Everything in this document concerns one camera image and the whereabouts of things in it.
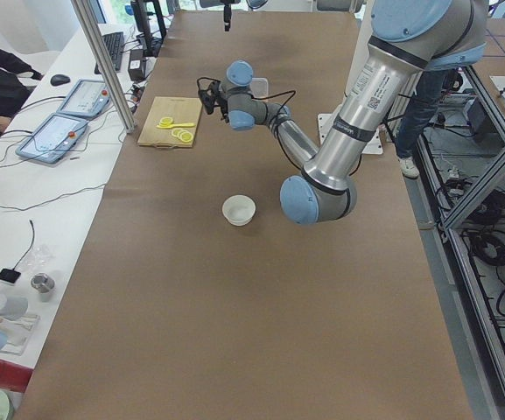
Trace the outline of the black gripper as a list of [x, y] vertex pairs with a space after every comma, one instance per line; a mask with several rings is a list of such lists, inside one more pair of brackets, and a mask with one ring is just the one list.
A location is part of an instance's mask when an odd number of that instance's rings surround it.
[[[209, 81], [208, 86], [202, 87], [202, 81]], [[228, 123], [228, 102], [221, 92], [221, 81], [214, 78], [198, 78], [197, 88], [200, 102], [206, 113], [210, 116], [218, 108], [221, 112], [221, 120]]]

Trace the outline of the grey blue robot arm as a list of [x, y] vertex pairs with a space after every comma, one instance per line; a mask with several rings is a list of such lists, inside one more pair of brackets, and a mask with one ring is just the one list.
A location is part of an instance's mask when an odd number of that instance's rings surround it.
[[199, 91], [208, 114], [220, 108], [233, 130], [256, 125], [270, 129], [300, 174], [286, 179], [280, 203], [286, 217], [301, 225], [338, 220], [355, 206], [349, 173], [414, 74], [465, 67], [485, 50], [485, 1], [376, 1], [370, 12], [368, 58], [333, 119], [321, 146], [292, 120], [283, 104], [252, 94], [253, 69], [234, 61], [222, 80]]

